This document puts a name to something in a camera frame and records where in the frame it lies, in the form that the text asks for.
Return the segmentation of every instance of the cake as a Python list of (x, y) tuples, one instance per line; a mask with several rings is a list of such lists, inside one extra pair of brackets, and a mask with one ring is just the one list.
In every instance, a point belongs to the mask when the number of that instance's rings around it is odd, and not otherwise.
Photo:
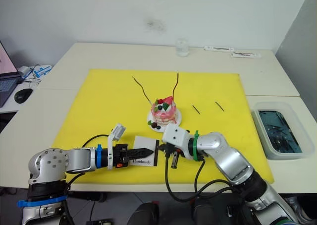
[(168, 125), (170, 122), (176, 123), (176, 103), (173, 97), (169, 96), (165, 99), (156, 100), (151, 107), (153, 121), (148, 121), (148, 125), (152, 128), (160, 129), (162, 125)]

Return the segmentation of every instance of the black cable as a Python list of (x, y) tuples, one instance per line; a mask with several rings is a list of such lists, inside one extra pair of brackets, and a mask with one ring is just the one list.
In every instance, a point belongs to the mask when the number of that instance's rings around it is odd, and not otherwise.
[(204, 160), (203, 163), (200, 165), (200, 167), (199, 167), (199, 169), (198, 169), (198, 171), (196, 173), (196, 176), (195, 176), (194, 189), (195, 189), (196, 193), (197, 193), (197, 180), (198, 180), (199, 174), (202, 171), (205, 163), (206, 163), (206, 161)]
[[(199, 167), (197, 173), (196, 173), (196, 177), (195, 177), (195, 182), (194, 182), (194, 189), (195, 189), (195, 192), (197, 193), (197, 180), (198, 180), (198, 177), (199, 177), (199, 174), (200, 172), (202, 171), (204, 165), (205, 165), (205, 161), (203, 161), (203, 163), (201, 164), (201, 166)], [(225, 183), (227, 185), (229, 185), (229, 187), (231, 186), (231, 184), (226, 181), (226, 180), (223, 180), (223, 179), (215, 179), (215, 180), (212, 180), (209, 182), (210, 185), (211, 184), (214, 184), (214, 183)], [(212, 198), (213, 197), (213, 194), (212, 195), (208, 195), (208, 196), (204, 196), (204, 195), (199, 195), (200, 198), (204, 198), (204, 199), (208, 199), (208, 198)]]
[(32, 78), (32, 79), (28, 79), (28, 80), (31, 80), (31, 81), (29, 81), (29, 88), (30, 88), (30, 89), (31, 89), (31, 82), (32, 82), (32, 80), (42, 81), (41, 79), (36, 78), (35, 75), (34, 75), (34, 69), (35, 69), (35, 67), (38, 66), (38, 65), (39, 65), (39, 64), (36, 64), (36, 65), (33, 67), (33, 69), (31, 70), (31, 74), (33, 75), (33, 78)]
[[(211, 184), (214, 184), (215, 183), (215, 180), (214, 181), (210, 181), (208, 182), (207, 184), (205, 184), (200, 190), (198, 190), (193, 196), (191, 197), (188, 197), (188, 198), (185, 198), (185, 199), (181, 199), (181, 198), (178, 198), (170, 189), (169, 187), (169, 183), (168, 183), (168, 158), (169, 157), (166, 157), (165, 158), (165, 184), (166, 184), (166, 187), (167, 187), (167, 190), (170, 194), (170, 196), (176, 200), (177, 202), (181, 202), (181, 203), (186, 203), (186, 202), (189, 202), (191, 201), (192, 199), (195, 199), (197, 198), (208, 186), (210, 186)], [(213, 195), (209, 196), (209, 197), (214, 197), (214, 196), (217, 196), (219, 195), (220, 193), (224, 192), (224, 191), (227, 191), (227, 190), (236, 190), (236, 188), (234, 187), (226, 187), (226, 188), (223, 188), (223, 189), (220, 189), (218, 190), (217, 192), (215, 192)]]
[(67, 191), (70, 190), (71, 184), (72, 184), (78, 177), (81, 177), (81, 176), (84, 175), (84, 174), (85, 174), (85, 173), (80, 173), (80, 174), (76, 175), (74, 178), (72, 178), (72, 179), (69, 181), (69, 183), (67, 184), (67, 186), (66, 186), (66, 188), (65, 188), (65, 190), (64, 190), (64, 194), (66, 194)]
[(67, 220), (68, 220), (69, 224), (70, 225), (75, 225), (74, 220), (73, 220), (72, 216), (70, 215), (66, 200), (63, 201), (63, 206), (64, 206), (64, 209), (65, 209), (65, 214), (66, 214), (66, 217), (67, 217)]
[(93, 204), (92, 207), (91, 207), (90, 216), (89, 216), (89, 221), (91, 221), (91, 216), (93, 215), (93, 210), (94, 210), (95, 204), (96, 204), (96, 202), (94, 202), (94, 204)]
[(139, 198), (139, 196), (137, 196), (134, 192), (133, 192), (134, 196), (138, 198), (138, 200), (141, 202), (141, 204), (144, 204), (144, 202), (142, 201), (142, 199)]
[(82, 147), (85, 147), (89, 142), (91, 142), (92, 140), (94, 140), (94, 139), (97, 138), (97, 137), (109, 137), (109, 135), (107, 135), (107, 134), (99, 134), (99, 135), (96, 135), (96, 136), (90, 138), (87, 142), (85, 142)]
[[(78, 178), (81, 177), (82, 175), (84, 175), (85, 173), (80, 173), (78, 175), (76, 175), (74, 178), (72, 178), (69, 183), (67, 184), (67, 186), (64, 189), (64, 194), (66, 195), (68, 190), (70, 189), (71, 184)], [(67, 220), (69, 221), (70, 225), (75, 225), (74, 220), (72, 218), (72, 216), (70, 215), (69, 209), (68, 209), (68, 205), (67, 205), (67, 200), (63, 201), (63, 206), (65, 208), (65, 214), (67, 217)]]

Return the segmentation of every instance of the black stick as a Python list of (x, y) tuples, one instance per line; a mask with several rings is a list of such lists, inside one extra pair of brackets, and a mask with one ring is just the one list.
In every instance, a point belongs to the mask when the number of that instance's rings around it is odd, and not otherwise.
[(173, 89), (173, 101), (175, 101), (175, 100), (174, 100), (174, 90), (175, 90), (175, 88), (176, 88), (177, 84), (178, 84), (178, 72), (177, 72), (177, 81), (176, 81), (176, 85), (174, 86), (174, 89)]
[(137, 84), (138, 84), (139, 86), (141, 86), (144, 96), (148, 99), (150, 105), (152, 105), (151, 101), (149, 100), (149, 98), (147, 97), (147, 95), (146, 95), (145, 92), (144, 92), (143, 86), (142, 86), (133, 76), (132, 76), (132, 78), (134, 79), (135, 82), (137, 82)]
[(224, 111), (220, 104), (217, 103), (217, 101), (215, 101), (215, 103), (221, 108), (222, 111)]
[(193, 106), (193, 108), (197, 111), (197, 113), (199, 113), (200, 114), (200, 112), (198, 111), (198, 109), (196, 109), (196, 107), (195, 106)]

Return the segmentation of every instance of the plastic container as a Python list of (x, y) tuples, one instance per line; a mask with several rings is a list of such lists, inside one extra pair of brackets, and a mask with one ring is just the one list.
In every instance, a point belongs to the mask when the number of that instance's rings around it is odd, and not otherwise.
[(185, 57), (189, 54), (188, 42), (186, 39), (177, 39), (176, 40), (176, 54), (181, 57)]
[[(287, 135), (289, 133), (292, 134), (293, 137), (295, 137), (295, 141), (300, 147), (301, 152), (292, 152), (292, 153), (282, 153), (277, 151), (272, 144), (272, 141), (275, 144), (276, 147), (276, 141), (275, 138), (272, 138), (272, 133), (269, 132), (271, 138), (269, 138), (268, 132), (267, 132), (267, 125), (266, 128), (264, 126), (264, 123), (261, 119), (260, 114), (263, 114), (263, 112), (269, 112), (269, 111), (277, 111), (280, 112), (288, 127), (290, 128), (291, 132), (289, 131), (283, 131), (279, 134), (279, 137), (281, 135)], [(284, 102), (261, 102), (257, 103), (254, 106), (254, 110), (252, 111), (252, 116), (254, 119), (254, 123), (256, 125), (259, 138), (261, 140), (265, 155), (268, 159), (272, 160), (289, 160), (289, 159), (298, 159), (303, 157), (308, 157), (315, 151), (315, 146), (310, 139), (309, 135), (305, 131), (303, 125), (299, 121), (298, 117), (296, 116), (294, 110)]]

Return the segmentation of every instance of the white table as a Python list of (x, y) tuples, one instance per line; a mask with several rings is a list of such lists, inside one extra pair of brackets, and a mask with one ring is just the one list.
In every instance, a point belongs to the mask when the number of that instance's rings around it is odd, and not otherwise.
[[(29, 171), (27, 164), (29, 159), (37, 152), (49, 148), (53, 143), (63, 121), (74, 101), (76, 94), (84, 82), (85, 77), (90, 68), (114, 68), (117, 66), (115, 64), (115, 58), (112, 55), (119, 55), (126, 49), (130, 49), (130, 52), (134, 52), (131, 55), (141, 55), (136, 49), (145, 51), (145, 49), (152, 47), (146, 46), (134, 46), (134, 45), (109, 45), (109, 44), (75, 44), (61, 59), (61, 61), (54, 67), (52, 72), (41, 82), (38, 86), (38, 90), (32, 95), (32, 97), (25, 103), (25, 105), (19, 110), (16, 116), (12, 119), (9, 125), (0, 134), (0, 186), (9, 187), (27, 187), (27, 181), (29, 177)], [(150, 65), (150, 63), (155, 59), (155, 53), (158, 49), (162, 51), (172, 51), (170, 47), (154, 47), (153, 52), (147, 50), (147, 54), (144, 55), (142, 61), (143, 66)], [(94, 60), (89, 57), (88, 52), (92, 52)], [(311, 136), (314, 144), (317, 144), (317, 139), (315, 134), (317, 132), (317, 124), (309, 113), (307, 107), (303, 101), (297, 97), (298, 92), (290, 82), (289, 78), (282, 70), (281, 66), (277, 62), (276, 58), (270, 51), (260, 51), (264, 56), (263, 61), (265, 64), (260, 64), (256, 72), (252, 74), (245, 71), (244, 65), (251, 68), (251, 64), (247, 60), (253, 62), (253, 67), (257, 67), (257, 61), (255, 59), (238, 59), (228, 58), (229, 61), (236, 61), (237, 72), (239, 69), (241, 71), (242, 84), (246, 92), (254, 92), (255, 95), (272, 94), (276, 95), (285, 94), (286, 96), (291, 95), (292, 97), (285, 96), (252, 96), (247, 95), (247, 100), (249, 102), (250, 108), (256, 102), (263, 101), (282, 101), (289, 103), (295, 112), (297, 112), (305, 130)], [(194, 49), (191, 51), (192, 58), (196, 58), (195, 54), (198, 54), (203, 59), (200, 62), (209, 62), (214, 58), (226, 58), (222, 53), (205, 52), (202, 49)], [(185, 58), (175, 57), (175, 65), (180, 64), (179, 61), (184, 62), (183, 65), (178, 65), (174, 70), (182, 71), (184, 66), (187, 71), (189, 71), (189, 64), (186, 62)], [(125, 68), (138, 69), (136, 63), (131, 63), (130, 61), (125, 62)], [(202, 72), (204, 69), (198, 67), (198, 63), (193, 65), (193, 70)], [(268, 74), (274, 74), (274, 68), (276, 68), (277, 75), (281, 77), (281, 82), (284, 82), (284, 86), (274, 89), (274, 87), (268, 86), (267, 81), (261, 80), (258, 77), (260, 71)], [(223, 66), (223, 71), (216, 70), (205, 70), (208, 72), (230, 72)], [(67, 72), (72, 72), (72, 75), (67, 76)], [(258, 79), (258, 83), (254, 83), (254, 87), (251, 87), (251, 81), (253, 78)], [(314, 153), (309, 158), (300, 160), (290, 160), (290, 161), (271, 161), (269, 160), (269, 165), (274, 175), (275, 183), (273, 187), (279, 193), (316, 193), (317, 192), (317, 154)], [(171, 186), (174, 191), (193, 191), (192, 184), (174, 184)], [(219, 189), (220, 185), (215, 185), (209, 188), (207, 191), (215, 191)], [(154, 185), (113, 185), (113, 184), (73, 184), (72, 189), (74, 190), (86, 190), (86, 191), (166, 191), (164, 184), (154, 184)]]
[(78, 90), (89, 69), (131, 69), (238, 73), (246, 95), (299, 96), (273, 52), (256, 52), (263, 57), (231, 58), (229, 53), (201, 48), (191, 48), (187, 57), (179, 57), (175, 47), (76, 43), (39, 89)]

